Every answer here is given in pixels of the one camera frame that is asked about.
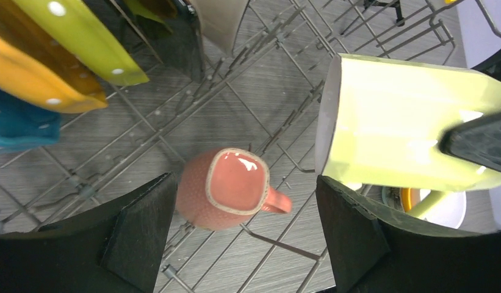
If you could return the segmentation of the white bowl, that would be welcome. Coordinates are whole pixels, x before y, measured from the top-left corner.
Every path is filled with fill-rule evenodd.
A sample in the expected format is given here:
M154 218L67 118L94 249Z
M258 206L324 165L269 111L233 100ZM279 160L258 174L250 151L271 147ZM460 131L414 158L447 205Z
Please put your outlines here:
M419 189L421 201L410 211L402 212L386 206L381 199L384 186L370 184L345 183L343 188L351 193L352 199L366 212L380 220L401 225L403 222L414 223L418 220L445 228L458 229L466 216L467 197L465 191L437 192L430 189Z

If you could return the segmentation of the orange polka dot plate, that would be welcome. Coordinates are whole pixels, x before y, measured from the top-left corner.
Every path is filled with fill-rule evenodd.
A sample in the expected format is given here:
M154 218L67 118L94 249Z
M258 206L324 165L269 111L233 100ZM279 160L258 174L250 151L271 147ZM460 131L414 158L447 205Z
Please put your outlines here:
M64 114L108 105L94 74L13 1L0 1L0 89Z

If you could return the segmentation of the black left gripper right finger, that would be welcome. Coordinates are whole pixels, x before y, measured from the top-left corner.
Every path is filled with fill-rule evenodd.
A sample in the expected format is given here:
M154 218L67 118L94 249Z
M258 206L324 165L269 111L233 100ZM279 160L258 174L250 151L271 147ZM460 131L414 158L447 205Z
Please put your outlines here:
M332 292L501 292L501 231L427 222L318 176Z

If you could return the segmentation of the green polka dot plate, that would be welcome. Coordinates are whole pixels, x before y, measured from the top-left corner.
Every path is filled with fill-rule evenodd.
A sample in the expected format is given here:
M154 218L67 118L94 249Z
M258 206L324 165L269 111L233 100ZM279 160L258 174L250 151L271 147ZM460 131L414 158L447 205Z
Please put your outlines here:
M15 4L101 79L118 86L149 81L83 1L17 0Z

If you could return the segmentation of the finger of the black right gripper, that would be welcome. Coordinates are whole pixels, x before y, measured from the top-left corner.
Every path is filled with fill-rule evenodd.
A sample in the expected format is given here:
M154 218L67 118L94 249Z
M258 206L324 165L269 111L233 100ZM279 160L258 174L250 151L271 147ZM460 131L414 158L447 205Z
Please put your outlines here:
M501 173L501 112L448 129L439 150Z
M501 49L472 69L501 82Z

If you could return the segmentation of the yellow green mug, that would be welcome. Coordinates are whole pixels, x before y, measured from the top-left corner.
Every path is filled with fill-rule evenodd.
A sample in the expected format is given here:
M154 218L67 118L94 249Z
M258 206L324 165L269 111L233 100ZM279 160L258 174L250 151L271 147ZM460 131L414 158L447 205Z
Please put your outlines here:
M446 131L501 112L501 82L467 68L336 54L323 87L315 172L361 184L427 189L423 219L455 192L501 186L501 173L444 154Z

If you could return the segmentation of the blue polka dot plate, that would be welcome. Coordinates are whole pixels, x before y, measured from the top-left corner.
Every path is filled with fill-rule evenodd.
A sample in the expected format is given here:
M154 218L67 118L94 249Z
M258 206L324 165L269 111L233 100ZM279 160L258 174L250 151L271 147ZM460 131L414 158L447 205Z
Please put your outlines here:
M0 153L14 153L59 141L61 115L0 89Z

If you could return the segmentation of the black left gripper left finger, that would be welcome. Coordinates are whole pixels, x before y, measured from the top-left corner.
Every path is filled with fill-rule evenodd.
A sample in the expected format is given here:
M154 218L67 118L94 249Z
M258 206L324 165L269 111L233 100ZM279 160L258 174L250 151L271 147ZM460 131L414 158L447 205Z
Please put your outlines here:
M152 292L175 175L36 231L0 235L0 292Z

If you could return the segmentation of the square floral plate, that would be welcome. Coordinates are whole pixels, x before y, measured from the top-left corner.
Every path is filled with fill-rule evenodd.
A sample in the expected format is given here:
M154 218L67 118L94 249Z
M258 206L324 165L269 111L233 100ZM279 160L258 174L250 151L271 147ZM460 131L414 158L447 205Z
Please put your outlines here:
M200 83L206 74L201 23L190 1L85 1L127 50L136 45Z

